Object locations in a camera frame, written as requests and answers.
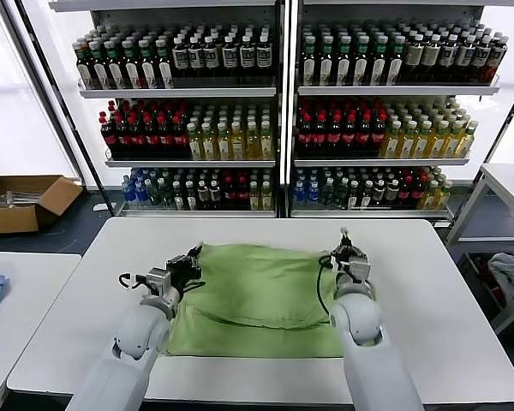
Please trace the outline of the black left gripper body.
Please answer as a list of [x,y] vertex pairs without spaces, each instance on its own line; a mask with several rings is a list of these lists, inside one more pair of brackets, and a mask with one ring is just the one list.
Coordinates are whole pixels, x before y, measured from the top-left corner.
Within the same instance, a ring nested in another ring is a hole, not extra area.
[[193,267],[191,260],[185,264],[170,266],[170,284],[180,294],[201,287],[201,268],[199,265]]

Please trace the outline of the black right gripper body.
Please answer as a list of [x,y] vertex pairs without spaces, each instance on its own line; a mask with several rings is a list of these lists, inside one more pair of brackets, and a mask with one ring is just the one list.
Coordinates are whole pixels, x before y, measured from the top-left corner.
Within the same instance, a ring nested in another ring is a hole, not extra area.
[[356,252],[352,247],[337,247],[331,252],[331,265],[334,271],[349,271],[350,262]]

